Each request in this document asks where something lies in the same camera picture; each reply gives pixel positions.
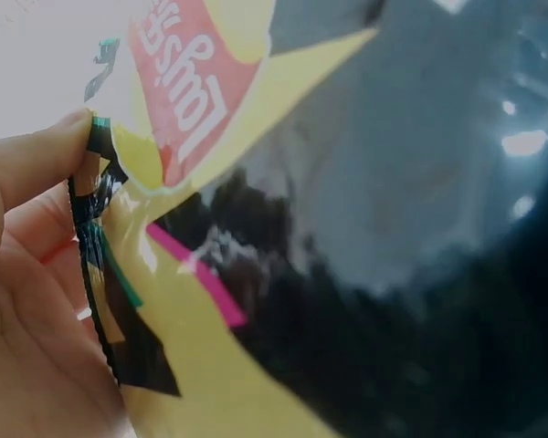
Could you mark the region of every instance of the lay's chip bag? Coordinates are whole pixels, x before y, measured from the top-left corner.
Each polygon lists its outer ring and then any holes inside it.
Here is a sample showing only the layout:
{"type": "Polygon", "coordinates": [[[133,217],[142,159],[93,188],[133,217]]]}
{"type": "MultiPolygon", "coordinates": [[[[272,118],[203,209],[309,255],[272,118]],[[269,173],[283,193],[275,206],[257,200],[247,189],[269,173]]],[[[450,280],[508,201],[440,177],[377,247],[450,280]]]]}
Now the lay's chip bag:
{"type": "Polygon", "coordinates": [[[70,192],[140,438],[548,437],[548,2],[445,3],[119,2],[70,192]]]}

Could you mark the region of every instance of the hand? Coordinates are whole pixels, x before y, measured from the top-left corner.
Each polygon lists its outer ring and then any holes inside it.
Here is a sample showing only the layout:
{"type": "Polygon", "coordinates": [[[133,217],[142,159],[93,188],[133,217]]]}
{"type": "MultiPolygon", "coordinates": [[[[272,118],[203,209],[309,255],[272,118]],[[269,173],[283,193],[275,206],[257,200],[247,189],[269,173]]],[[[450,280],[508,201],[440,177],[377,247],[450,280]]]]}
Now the hand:
{"type": "Polygon", "coordinates": [[[0,140],[0,438],[121,436],[121,396],[90,319],[65,180],[90,114],[0,140]]]}

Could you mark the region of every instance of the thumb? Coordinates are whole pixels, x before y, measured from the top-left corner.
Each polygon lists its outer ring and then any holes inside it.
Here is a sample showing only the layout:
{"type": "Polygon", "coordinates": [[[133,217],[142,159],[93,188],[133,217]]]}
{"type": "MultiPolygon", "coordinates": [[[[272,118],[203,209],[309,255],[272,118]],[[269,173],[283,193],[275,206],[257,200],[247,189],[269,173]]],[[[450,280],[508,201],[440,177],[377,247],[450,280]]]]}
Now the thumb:
{"type": "Polygon", "coordinates": [[[47,130],[0,140],[0,244],[4,214],[67,179],[90,135],[91,114],[82,109],[47,130]]]}

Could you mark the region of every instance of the finger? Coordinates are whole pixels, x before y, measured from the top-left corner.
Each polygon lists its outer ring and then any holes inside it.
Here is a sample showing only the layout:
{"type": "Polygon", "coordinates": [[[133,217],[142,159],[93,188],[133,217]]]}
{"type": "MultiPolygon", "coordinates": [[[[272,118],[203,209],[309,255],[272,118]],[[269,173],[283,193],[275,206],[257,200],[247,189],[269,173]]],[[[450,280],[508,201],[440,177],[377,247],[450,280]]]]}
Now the finger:
{"type": "Polygon", "coordinates": [[[90,113],[83,109],[47,130],[0,140],[0,242],[4,213],[68,178],[89,133],[90,113]]]}
{"type": "Polygon", "coordinates": [[[37,260],[45,261],[74,235],[69,188],[62,182],[5,216],[5,230],[37,260]]]}
{"type": "Polygon", "coordinates": [[[69,303],[78,315],[88,307],[88,297],[83,284],[79,244],[69,242],[45,264],[48,272],[64,291],[69,303]]]}

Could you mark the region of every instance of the fingernail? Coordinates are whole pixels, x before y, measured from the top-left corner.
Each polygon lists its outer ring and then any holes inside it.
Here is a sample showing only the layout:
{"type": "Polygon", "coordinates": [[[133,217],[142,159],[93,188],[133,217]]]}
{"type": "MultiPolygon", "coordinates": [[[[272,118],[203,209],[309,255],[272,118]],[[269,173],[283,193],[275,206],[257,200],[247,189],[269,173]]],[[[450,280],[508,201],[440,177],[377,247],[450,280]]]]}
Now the fingernail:
{"type": "Polygon", "coordinates": [[[56,126],[60,127],[70,127],[76,124],[78,121],[84,120],[88,115],[91,115],[91,111],[87,108],[76,109],[73,112],[70,112],[63,119],[59,120],[56,126]]]}

